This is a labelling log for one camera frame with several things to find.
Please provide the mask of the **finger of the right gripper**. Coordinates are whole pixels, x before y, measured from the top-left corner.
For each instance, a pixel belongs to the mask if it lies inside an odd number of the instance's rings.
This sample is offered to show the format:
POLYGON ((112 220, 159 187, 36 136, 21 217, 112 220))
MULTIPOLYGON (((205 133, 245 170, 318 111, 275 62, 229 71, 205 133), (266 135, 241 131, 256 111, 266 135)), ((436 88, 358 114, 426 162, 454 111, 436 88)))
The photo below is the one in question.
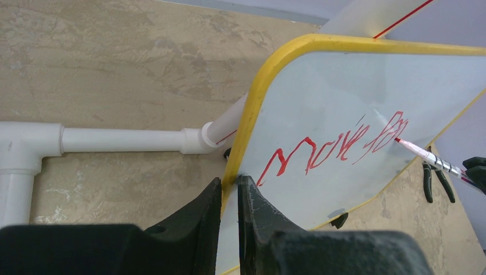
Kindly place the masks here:
POLYGON ((478 189, 486 193, 486 158, 475 156, 463 161, 466 175, 478 189))

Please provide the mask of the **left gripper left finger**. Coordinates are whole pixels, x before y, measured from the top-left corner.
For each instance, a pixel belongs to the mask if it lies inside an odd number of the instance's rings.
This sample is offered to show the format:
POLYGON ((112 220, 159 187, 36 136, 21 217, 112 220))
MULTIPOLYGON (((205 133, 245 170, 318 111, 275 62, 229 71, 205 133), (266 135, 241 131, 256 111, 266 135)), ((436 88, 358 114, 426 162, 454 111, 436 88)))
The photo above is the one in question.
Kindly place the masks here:
POLYGON ((1 230, 2 274, 214 274, 219 178, 142 230, 133 224, 22 225, 1 230))

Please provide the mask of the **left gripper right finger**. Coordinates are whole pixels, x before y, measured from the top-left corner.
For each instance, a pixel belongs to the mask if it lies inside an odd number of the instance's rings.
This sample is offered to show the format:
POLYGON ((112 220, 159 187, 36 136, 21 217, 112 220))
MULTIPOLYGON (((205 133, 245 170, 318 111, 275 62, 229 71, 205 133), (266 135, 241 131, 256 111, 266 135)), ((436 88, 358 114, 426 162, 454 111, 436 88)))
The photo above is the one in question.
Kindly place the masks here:
POLYGON ((308 231, 237 177, 241 274, 433 274, 418 243, 398 231, 308 231))

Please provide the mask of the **red whiteboard marker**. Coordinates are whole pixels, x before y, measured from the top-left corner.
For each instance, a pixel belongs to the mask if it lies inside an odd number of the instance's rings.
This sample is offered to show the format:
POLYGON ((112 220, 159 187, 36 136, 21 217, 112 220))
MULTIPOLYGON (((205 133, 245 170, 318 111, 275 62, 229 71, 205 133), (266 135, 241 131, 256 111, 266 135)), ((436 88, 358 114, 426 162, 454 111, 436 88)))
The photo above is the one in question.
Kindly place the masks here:
POLYGON ((417 146, 417 145, 415 145, 411 142, 400 139, 398 137, 396 137, 394 140, 397 143, 399 143, 400 145, 402 145, 403 147, 405 147, 407 150, 412 152, 413 154, 419 156, 423 161, 425 161, 429 165, 431 165, 431 166, 433 166, 433 167, 435 167, 435 168, 437 168, 437 169, 439 169, 439 170, 441 170, 445 173, 453 175, 454 177, 462 180, 463 182, 466 182, 466 183, 472 185, 473 187, 475 187, 477 189, 480 189, 479 186, 477 184, 475 184, 472 181, 472 179, 466 175, 465 170, 463 170, 462 168, 455 166, 455 165, 447 162, 446 160, 441 159, 440 157, 438 157, 434 153, 429 152, 426 149, 423 149, 423 148, 421 148, 421 147, 419 147, 419 146, 417 146))

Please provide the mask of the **yellow framed whiteboard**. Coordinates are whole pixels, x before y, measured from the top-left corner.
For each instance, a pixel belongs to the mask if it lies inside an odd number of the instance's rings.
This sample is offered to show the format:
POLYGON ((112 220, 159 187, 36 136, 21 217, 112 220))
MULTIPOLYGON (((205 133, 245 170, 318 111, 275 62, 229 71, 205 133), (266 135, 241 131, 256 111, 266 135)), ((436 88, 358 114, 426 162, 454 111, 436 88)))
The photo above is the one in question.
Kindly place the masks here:
POLYGON ((307 34, 263 64, 222 185, 215 271, 238 267, 238 175, 316 229, 375 198, 485 89, 485 49, 307 34))

